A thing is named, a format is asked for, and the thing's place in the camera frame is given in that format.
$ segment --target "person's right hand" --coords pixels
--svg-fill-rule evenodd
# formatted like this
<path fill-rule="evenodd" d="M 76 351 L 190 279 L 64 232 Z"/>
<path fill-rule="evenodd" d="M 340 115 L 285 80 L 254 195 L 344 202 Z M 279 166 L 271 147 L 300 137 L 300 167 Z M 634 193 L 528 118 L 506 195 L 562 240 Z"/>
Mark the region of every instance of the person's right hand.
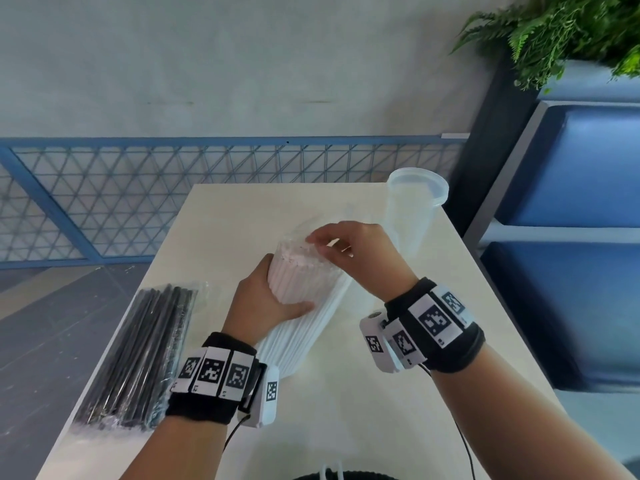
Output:
<path fill-rule="evenodd" d="M 328 244 L 339 239 L 334 245 Z M 342 221 L 313 231 L 307 242 L 334 265 L 384 302 L 405 293 L 418 282 L 400 253 L 378 224 Z"/>

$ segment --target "clear plastic cup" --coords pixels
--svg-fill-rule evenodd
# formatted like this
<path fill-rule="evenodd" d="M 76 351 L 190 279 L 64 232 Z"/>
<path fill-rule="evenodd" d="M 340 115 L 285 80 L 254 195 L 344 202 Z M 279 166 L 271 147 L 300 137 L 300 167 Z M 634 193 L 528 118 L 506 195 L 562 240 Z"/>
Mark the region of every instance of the clear plastic cup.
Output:
<path fill-rule="evenodd" d="M 383 227 L 404 258 L 420 249 L 436 207 L 447 201 L 449 184 L 429 170 L 401 168 L 389 175 L 388 202 Z"/>

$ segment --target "white table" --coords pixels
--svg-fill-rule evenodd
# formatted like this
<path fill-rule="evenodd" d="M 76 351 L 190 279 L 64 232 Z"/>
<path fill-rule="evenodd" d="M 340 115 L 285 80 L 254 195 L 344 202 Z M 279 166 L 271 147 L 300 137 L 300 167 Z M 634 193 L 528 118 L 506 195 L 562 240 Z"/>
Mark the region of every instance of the white table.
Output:
<path fill-rule="evenodd" d="M 353 206 L 355 217 L 379 219 L 386 192 L 384 184 L 197 185 L 141 286 L 209 283 L 209 306 L 192 317 L 187 337 L 188 347 L 199 346 L 210 331 L 220 330 L 237 282 L 275 250 L 284 233 L 346 205 Z M 442 209 L 411 265 L 417 274 L 455 290 L 474 311 L 487 341 L 558 404 Z M 400 480 L 470 478 L 451 414 L 426 374 L 418 368 L 384 374 L 375 367 L 358 321 L 378 306 L 349 291 L 303 366 L 283 380 L 276 422 L 261 430 L 240 428 L 223 456 L 219 479 L 293 479 L 336 460 L 348 470 Z M 38 480 L 116 480 L 146 436 L 79 436 L 68 430 L 74 414 Z M 478 479 L 487 478 L 477 461 L 476 471 Z"/>

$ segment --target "black cable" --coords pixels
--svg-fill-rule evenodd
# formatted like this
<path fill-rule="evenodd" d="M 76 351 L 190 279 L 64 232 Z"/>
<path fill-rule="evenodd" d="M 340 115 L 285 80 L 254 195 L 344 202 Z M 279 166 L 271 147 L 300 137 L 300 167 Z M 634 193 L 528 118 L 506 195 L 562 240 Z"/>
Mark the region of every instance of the black cable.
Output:
<path fill-rule="evenodd" d="M 249 418 L 251 418 L 251 414 L 247 414 L 247 416 L 245 416 L 244 418 L 242 418 L 240 421 L 238 421 L 238 424 L 236 424 L 236 427 L 234 428 L 233 431 L 231 431 L 231 434 L 229 435 L 229 437 L 227 438 L 227 441 L 225 441 L 225 447 L 222 448 L 222 451 L 227 449 L 227 445 L 229 444 L 229 441 L 231 441 L 231 437 L 234 435 L 234 433 L 237 431 L 238 428 L 240 428 L 240 426 L 242 426 L 242 423 L 244 423 L 246 420 L 248 420 Z"/>
<path fill-rule="evenodd" d="M 418 365 L 423 371 L 425 371 L 429 375 L 429 377 L 431 377 L 431 372 L 423 364 L 419 363 Z M 453 420 L 453 422 L 456 423 L 456 428 L 458 428 L 458 432 L 460 433 L 460 438 L 462 438 L 462 443 L 465 446 L 465 450 L 467 450 L 467 456 L 469 457 L 469 465 L 471 466 L 471 478 L 473 478 L 473 480 L 476 480 L 476 471 L 474 469 L 474 459 L 473 457 L 471 457 L 471 452 L 469 451 L 467 439 L 462 434 L 462 430 L 460 430 L 460 427 L 458 426 L 458 422 L 455 419 Z"/>

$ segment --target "plastic bag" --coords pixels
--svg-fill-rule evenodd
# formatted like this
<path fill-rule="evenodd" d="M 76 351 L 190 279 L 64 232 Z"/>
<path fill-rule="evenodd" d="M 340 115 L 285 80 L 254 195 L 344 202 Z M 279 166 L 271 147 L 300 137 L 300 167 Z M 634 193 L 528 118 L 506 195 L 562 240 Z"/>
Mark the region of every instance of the plastic bag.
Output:
<path fill-rule="evenodd" d="M 313 219 L 278 243 L 269 267 L 269 288 L 281 303 L 313 301 L 307 315 L 284 322 L 258 344 L 258 358 L 280 369 L 280 377 L 298 370 L 324 327 L 340 305 L 352 279 L 318 254 L 305 238 L 327 219 Z"/>
<path fill-rule="evenodd" d="M 189 320 L 206 283 L 138 291 L 78 412 L 76 424 L 153 429 L 164 417 Z"/>

